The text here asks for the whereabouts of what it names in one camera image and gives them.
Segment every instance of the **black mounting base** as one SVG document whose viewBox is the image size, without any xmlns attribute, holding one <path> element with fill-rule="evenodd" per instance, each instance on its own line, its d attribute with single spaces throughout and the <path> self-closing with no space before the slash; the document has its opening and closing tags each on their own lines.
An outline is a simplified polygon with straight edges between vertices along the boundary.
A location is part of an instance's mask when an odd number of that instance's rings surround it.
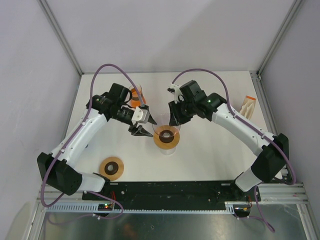
<svg viewBox="0 0 320 240">
<path fill-rule="evenodd" d="M 225 202 L 255 199 L 254 189 L 235 196 L 232 181 L 110 182 L 100 194 L 113 191 L 125 210 L 210 211 L 225 210 Z M 257 199 L 260 201 L 259 189 Z M 106 201 L 86 193 L 83 200 Z"/>
</svg>

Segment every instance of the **metal plate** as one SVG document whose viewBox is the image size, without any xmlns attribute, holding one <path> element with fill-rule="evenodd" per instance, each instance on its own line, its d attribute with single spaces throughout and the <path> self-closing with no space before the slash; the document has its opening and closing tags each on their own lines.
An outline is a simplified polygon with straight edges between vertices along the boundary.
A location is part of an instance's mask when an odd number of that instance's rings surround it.
<svg viewBox="0 0 320 240">
<path fill-rule="evenodd" d="M 226 214 L 133 214 L 113 220 L 84 217 L 69 224 L 44 222 L 40 240 L 305 240 L 306 234 L 297 206 L 262 205 L 266 219 L 274 226 L 271 233 L 255 219 L 237 220 Z M 83 213 L 51 213 L 50 220 L 61 223 Z M 251 214 L 258 216 L 256 206 Z"/>
</svg>

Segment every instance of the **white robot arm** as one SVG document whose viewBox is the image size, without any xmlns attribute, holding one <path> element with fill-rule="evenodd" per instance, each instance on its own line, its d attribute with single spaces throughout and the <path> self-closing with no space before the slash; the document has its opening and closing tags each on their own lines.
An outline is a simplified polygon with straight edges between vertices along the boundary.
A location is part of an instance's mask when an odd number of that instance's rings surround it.
<svg viewBox="0 0 320 240">
<path fill-rule="evenodd" d="M 146 122 L 155 124 L 149 107 L 144 105 L 136 107 L 135 110 L 125 107 L 128 94 L 132 97 L 129 89 L 114 83 L 109 92 L 93 96 L 90 112 L 88 113 L 87 104 L 82 118 L 70 134 L 50 154 L 42 152 L 38 156 L 37 163 L 42 179 L 53 160 L 56 161 L 48 175 L 47 184 L 64 194 L 72 195 L 76 191 L 100 192 L 104 185 L 109 183 L 108 179 L 97 173 L 77 172 L 74 168 L 92 137 L 110 119 L 130 125 L 128 131 L 133 136 L 153 136 L 142 125 L 138 126 L 138 123 Z"/>
<path fill-rule="evenodd" d="M 228 107 L 227 101 L 217 93 L 207 96 L 194 80 L 182 86 L 171 83 L 168 91 L 174 94 L 174 101 L 169 102 L 171 126 L 185 124 L 198 115 L 230 131 L 257 156 L 252 166 L 233 182 L 242 192 L 261 182 L 270 182 L 286 164 L 283 156 L 270 144 L 272 141 L 288 156 L 289 144 L 285 135 L 274 136 L 263 131 L 233 107 Z"/>
</svg>

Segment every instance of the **small white object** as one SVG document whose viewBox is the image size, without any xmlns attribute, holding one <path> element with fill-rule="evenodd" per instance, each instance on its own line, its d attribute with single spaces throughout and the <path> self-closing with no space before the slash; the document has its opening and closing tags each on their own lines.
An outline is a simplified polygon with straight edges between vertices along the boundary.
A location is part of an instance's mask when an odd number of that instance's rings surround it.
<svg viewBox="0 0 320 240">
<path fill-rule="evenodd" d="M 78 191 L 93 191 L 93 192 L 100 192 L 105 185 L 105 180 L 93 173 L 83 173 L 82 174 L 82 183 L 78 189 Z"/>
<path fill-rule="evenodd" d="M 146 109 L 141 109 L 138 106 L 135 108 L 131 121 L 133 124 L 143 123 L 148 121 L 149 112 Z"/>
<path fill-rule="evenodd" d="M 236 180 L 235 184 L 243 191 L 248 192 L 253 186 L 258 185 L 262 181 L 254 175 L 251 167 L 242 173 Z"/>
<path fill-rule="evenodd" d="M 172 92 L 172 94 L 174 94 L 174 102 L 175 102 L 175 103 L 181 102 L 181 100 L 179 100 L 179 96 L 180 96 L 180 95 L 183 96 L 183 95 L 182 95 L 182 92 L 181 92 L 181 90 L 180 90 L 180 87 L 181 87 L 181 85 L 172 84 L 171 82 L 170 82 L 170 84 L 169 84 L 169 88 L 170 88 L 170 89 L 174 89 L 174 92 Z"/>
<path fill-rule="evenodd" d="M 251 119 L 252 114 L 256 106 L 256 99 L 251 96 L 246 96 L 239 113 L 244 116 L 246 119 Z"/>
</svg>

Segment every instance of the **tape roll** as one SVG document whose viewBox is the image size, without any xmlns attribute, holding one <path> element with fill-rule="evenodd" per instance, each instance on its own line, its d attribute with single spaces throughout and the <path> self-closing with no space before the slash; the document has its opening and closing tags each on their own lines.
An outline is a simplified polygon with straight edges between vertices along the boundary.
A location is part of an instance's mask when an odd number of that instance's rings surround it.
<svg viewBox="0 0 320 240">
<path fill-rule="evenodd" d="M 159 126 L 155 131 L 155 134 L 153 134 L 153 141 L 155 143 L 155 145 L 158 146 L 158 148 L 163 149 L 163 150 L 170 150 L 170 149 L 174 149 L 179 141 L 180 141 L 180 134 L 179 132 L 177 132 L 177 129 L 173 126 L 169 126 L 169 125 L 163 125 L 163 126 Z M 164 139 L 162 138 L 162 136 L 159 136 L 157 133 L 160 133 L 160 135 L 162 135 L 161 133 L 175 133 L 173 136 L 170 135 L 170 137 L 167 137 L 168 141 L 164 141 Z"/>
<path fill-rule="evenodd" d="M 103 160 L 100 164 L 99 173 L 110 179 L 110 181 L 115 181 L 122 176 L 124 170 L 125 166 L 121 159 L 116 156 L 111 156 Z"/>
</svg>

